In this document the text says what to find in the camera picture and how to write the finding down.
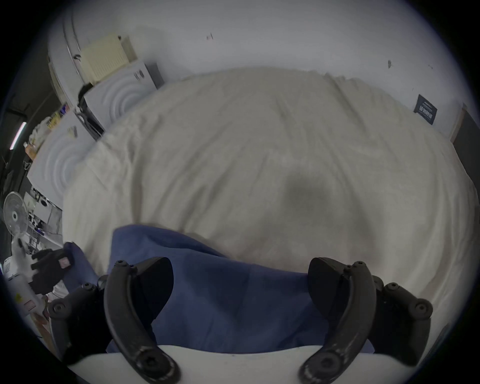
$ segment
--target fan grille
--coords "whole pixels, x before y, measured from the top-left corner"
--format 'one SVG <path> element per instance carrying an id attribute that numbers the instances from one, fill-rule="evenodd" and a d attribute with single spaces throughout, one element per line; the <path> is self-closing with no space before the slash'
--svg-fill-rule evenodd
<path id="1" fill-rule="evenodd" d="M 28 213 L 22 197 L 17 192 L 10 192 L 3 203 L 3 219 L 12 235 L 26 232 Z"/>

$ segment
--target bed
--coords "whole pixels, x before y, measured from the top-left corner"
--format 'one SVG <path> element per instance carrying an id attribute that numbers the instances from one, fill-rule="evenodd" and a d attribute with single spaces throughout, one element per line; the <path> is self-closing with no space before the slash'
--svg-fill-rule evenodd
<path id="1" fill-rule="evenodd" d="M 76 169 L 63 239 L 99 275 L 113 230 L 134 223 L 288 271 L 363 260 L 432 302 L 428 351 L 471 288 L 478 205 L 453 145 L 384 91 L 235 69 L 168 84 L 118 121 Z"/>

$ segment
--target black sign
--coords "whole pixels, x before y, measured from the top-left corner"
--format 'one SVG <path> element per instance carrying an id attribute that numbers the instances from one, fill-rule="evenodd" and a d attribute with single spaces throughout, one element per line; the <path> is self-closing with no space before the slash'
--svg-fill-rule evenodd
<path id="1" fill-rule="evenodd" d="M 422 95 L 419 95 L 417 105 L 413 111 L 422 116 L 430 124 L 433 124 L 433 120 L 435 120 L 435 115 L 437 114 L 437 108 Z"/>

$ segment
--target ceiling light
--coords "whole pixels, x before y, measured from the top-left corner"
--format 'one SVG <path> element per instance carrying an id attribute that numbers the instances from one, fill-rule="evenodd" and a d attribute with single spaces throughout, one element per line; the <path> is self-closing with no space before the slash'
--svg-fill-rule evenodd
<path id="1" fill-rule="evenodd" d="M 20 126 L 20 128 L 18 129 L 17 134 L 15 135 L 15 138 L 12 141 L 12 145 L 10 145 L 10 150 L 15 148 L 15 144 L 17 144 L 17 140 L 20 137 L 20 135 L 22 134 L 22 131 L 24 130 L 25 125 L 27 125 L 26 121 L 24 121 L 22 123 L 22 125 Z"/>

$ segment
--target black glove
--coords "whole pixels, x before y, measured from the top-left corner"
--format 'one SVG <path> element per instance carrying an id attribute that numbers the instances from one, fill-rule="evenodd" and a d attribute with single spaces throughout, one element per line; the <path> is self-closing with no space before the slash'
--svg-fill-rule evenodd
<path id="1" fill-rule="evenodd" d="M 36 294 L 42 295 L 51 292 L 74 264 L 72 254 L 64 249 L 43 250 L 33 254 L 32 259 L 38 261 L 31 265 L 37 273 L 33 275 L 30 287 Z"/>

